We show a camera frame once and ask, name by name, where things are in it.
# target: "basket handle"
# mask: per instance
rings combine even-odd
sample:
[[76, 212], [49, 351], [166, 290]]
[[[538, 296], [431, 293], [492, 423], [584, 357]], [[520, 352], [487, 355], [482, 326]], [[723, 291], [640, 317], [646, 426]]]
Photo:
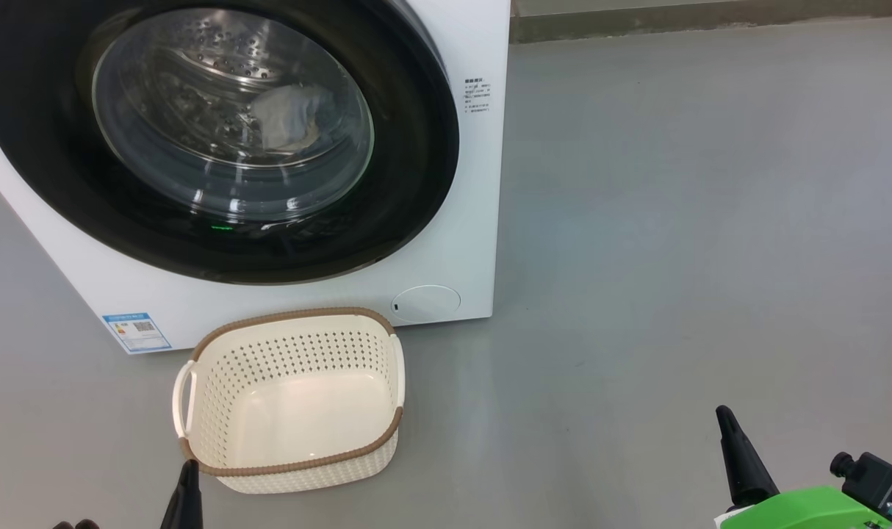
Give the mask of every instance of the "basket handle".
[[184, 392], [184, 381], [187, 380], [188, 375], [194, 376], [191, 373], [191, 368], [195, 365], [195, 361], [190, 359], [187, 364], [181, 366], [181, 371], [178, 371], [178, 376], [175, 378], [175, 389], [171, 392], [171, 419], [175, 423], [175, 433], [178, 434], [178, 438], [185, 438], [187, 436], [187, 432], [191, 429], [191, 414], [195, 411], [195, 392], [197, 389], [197, 384], [194, 381], [191, 381], [191, 396], [188, 398], [188, 413], [184, 418], [184, 422], [181, 421], [181, 394]]

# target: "laundry basket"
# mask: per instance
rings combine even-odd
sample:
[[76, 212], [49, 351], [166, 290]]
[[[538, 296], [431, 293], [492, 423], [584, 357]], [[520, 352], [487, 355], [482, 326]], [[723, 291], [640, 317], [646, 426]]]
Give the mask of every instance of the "laundry basket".
[[171, 411], [185, 458], [239, 492], [299, 492], [369, 478], [397, 447], [400, 340], [368, 309], [225, 325], [202, 339], [181, 369]]

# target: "brown basket rim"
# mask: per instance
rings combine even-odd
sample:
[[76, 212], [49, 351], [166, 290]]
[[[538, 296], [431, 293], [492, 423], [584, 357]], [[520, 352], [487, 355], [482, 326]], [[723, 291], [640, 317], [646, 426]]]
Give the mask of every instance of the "brown basket rim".
[[[195, 350], [191, 353], [192, 361], [198, 361], [198, 358], [201, 357], [201, 353], [204, 352], [204, 349], [207, 348], [211, 342], [214, 342], [215, 339], [220, 338], [220, 336], [227, 334], [231, 331], [237, 331], [238, 328], [247, 328], [253, 327], [254, 325], [262, 325], [267, 323], [274, 323], [278, 321], [286, 321], [286, 320], [294, 320], [301, 318], [309, 318], [316, 316], [367, 316], [379, 324], [381, 324], [385, 331], [388, 331], [389, 335], [395, 335], [396, 332], [393, 329], [393, 325], [390, 325], [390, 322], [386, 320], [384, 316], [378, 314], [372, 309], [363, 309], [361, 307], [336, 307], [336, 308], [326, 308], [326, 309], [304, 309], [304, 311], [291, 311], [291, 312], [279, 312], [278, 314], [269, 314], [265, 316], [258, 316], [255, 318], [248, 318], [245, 320], [235, 321], [233, 323], [229, 323], [227, 325], [222, 325], [211, 331], [210, 334], [205, 336], [198, 345], [195, 346]], [[181, 452], [184, 454], [184, 457], [187, 459], [194, 459], [198, 462], [198, 469], [201, 472], [206, 473], [207, 475], [213, 475], [216, 478], [248, 478], [248, 476], [255, 475], [275, 475], [275, 473], [285, 473], [285, 472], [296, 472], [303, 471], [303, 469], [314, 469], [318, 467], [324, 467], [325, 465], [332, 465], [334, 463], [341, 463], [343, 461], [348, 461], [355, 458], [361, 458], [362, 456], [366, 456], [371, 454], [371, 452], [375, 452], [384, 443], [390, 441], [390, 438], [393, 437], [393, 434], [396, 433], [397, 428], [400, 426], [400, 420], [403, 417], [403, 406], [398, 406], [395, 409], [395, 413], [393, 413], [393, 419], [390, 421], [390, 425], [386, 429], [386, 431], [379, 436], [374, 442], [370, 443], [367, 446], [362, 446], [362, 448], [356, 448], [355, 450], [349, 450], [348, 452], [344, 452], [342, 454], [337, 454], [335, 456], [325, 456], [325, 458], [318, 459], [309, 459], [307, 461], [298, 461], [295, 463], [286, 463], [282, 465], [270, 465], [266, 467], [245, 467], [245, 468], [220, 468], [220, 467], [212, 467], [210, 465], [204, 464], [195, 453], [191, 450], [191, 443], [188, 442], [188, 438], [184, 438], [182, 436], [178, 439], [179, 445], [181, 445]]]

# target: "teal plastic part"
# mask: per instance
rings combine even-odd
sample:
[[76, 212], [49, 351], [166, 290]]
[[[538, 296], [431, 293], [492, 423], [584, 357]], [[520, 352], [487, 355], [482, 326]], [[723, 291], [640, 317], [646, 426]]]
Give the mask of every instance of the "teal plastic part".
[[867, 529], [891, 526], [869, 508], [831, 486], [791, 490], [721, 522], [721, 529]]

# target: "washing machine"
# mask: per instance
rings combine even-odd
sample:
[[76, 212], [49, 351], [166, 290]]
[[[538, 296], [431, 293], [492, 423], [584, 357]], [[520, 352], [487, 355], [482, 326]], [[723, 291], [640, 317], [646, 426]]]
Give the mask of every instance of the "washing machine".
[[294, 309], [489, 316], [508, 21], [509, 0], [0, 0], [0, 192], [130, 353]]

